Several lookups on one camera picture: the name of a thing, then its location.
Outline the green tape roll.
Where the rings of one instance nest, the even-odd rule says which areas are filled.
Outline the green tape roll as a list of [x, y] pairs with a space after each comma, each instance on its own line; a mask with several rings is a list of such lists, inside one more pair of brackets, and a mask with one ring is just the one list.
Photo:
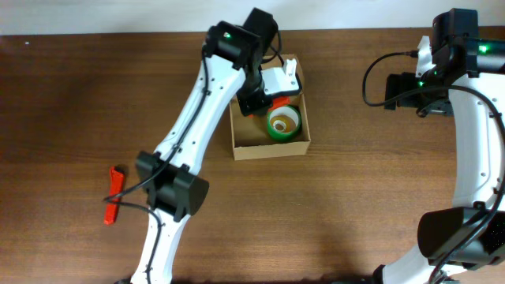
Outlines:
[[291, 105], [281, 106], [267, 114], [267, 133], [273, 140], [287, 142], [301, 130], [301, 113]]

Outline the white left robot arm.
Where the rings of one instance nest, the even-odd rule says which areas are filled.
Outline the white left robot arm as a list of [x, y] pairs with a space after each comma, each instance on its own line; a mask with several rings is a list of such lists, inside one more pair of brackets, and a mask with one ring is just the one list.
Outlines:
[[181, 233], [204, 202], [209, 184], [199, 177], [210, 138], [232, 99], [243, 115], [265, 114], [261, 64], [279, 28], [253, 9], [242, 25], [209, 28], [198, 78], [173, 128], [153, 153], [141, 152], [137, 171], [148, 194], [148, 232], [131, 283], [168, 283]]

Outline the orange utility knife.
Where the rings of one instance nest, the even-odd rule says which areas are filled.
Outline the orange utility knife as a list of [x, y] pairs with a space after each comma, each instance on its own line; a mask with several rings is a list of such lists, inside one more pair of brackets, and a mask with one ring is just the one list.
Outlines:
[[[116, 196], [122, 192], [125, 184], [125, 172], [118, 166], [113, 166], [109, 171], [110, 175], [110, 196]], [[113, 198], [113, 203], [108, 203], [104, 215], [103, 222], [107, 226], [111, 226], [116, 222], [116, 218], [118, 217], [119, 206], [116, 202], [119, 201], [119, 198]]]

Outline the orange and black stapler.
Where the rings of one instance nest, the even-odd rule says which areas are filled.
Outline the orange and black stapler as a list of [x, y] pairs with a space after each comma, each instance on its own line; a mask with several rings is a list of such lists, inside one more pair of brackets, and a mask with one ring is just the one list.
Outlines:
[[256, 114], [250, 114], [249, 117], [254, 117], [254, 116], [264, 116], [268, 114], [270, 111], [273, 111], [279, 107], [284, 107], [286, 105], [289, 105], [291, 103], [291, 98], [288, 96], [283, 96], [283, 97], [278, 97], [273, 99], [272, 105], [267, 109], [267, 110], [261, 110], [259, 113]]

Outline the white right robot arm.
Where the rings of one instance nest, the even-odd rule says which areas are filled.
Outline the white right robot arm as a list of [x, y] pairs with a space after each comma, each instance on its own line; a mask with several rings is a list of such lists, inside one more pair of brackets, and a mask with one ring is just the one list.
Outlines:
[[504, 260], [504, 43], [479, 36], [475, 10], [451, 9], [410, 56], [416, 70], [388, 76], [382, 107], [454, 119], [456, 185], [451, 206], [424, 214], [415, 246], [370, 282], [452, 283]]

